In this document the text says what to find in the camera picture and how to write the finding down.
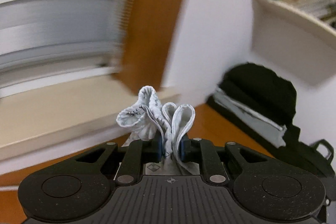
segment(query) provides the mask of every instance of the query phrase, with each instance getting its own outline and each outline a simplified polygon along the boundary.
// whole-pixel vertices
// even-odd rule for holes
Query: orange floor
[[[188,132],[188,136],[189,138],[199,137],[211,140],[216,146],[223,146],[228,141],[235,141],[261,153],[270,155],[253,139],[207,105],[201,105],[196,108],[196,119],[193,127]],[[118,138],[117,143],[121,145],[126,138],[127,136]],[[67,157],[2,175],[0,176],[0,185],[18,185],[28,174],[65,158]],[[26,217],[17,199],[17,191],[0,192],[0,223],[20,224],[25,219]]]

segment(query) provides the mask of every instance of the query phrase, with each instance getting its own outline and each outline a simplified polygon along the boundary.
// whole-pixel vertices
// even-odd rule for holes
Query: silver screw
[[[118,182],[120,183],[130,183],[133,181],[133,177],[130,175],[122,175],[118,177]]]
[[[215,183],[222,183],[226,180],[226,177],[222,175],[213,175],[210,177],[210,180]]]

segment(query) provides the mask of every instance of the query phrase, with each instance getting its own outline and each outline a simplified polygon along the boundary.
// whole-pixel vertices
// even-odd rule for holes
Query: silver shutter
[[[0,72],[119,50],[120,0],[0,0]]]

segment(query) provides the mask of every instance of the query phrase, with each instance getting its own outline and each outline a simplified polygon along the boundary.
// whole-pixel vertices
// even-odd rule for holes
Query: bag handle
[[[322,139],[310,145],[311,148],[317,150],[319,145],[323,145],[328,150],[328,155],[325,157],[329,164],[331,164],[334,158],[334,148],[326,140]]]

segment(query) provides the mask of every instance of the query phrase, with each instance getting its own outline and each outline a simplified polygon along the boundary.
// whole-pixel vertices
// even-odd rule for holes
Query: gray diamond print
[[[152,162],[150,165],[147,166],[147,168],[152,172],[155,172],[160,169],[160,166]]]

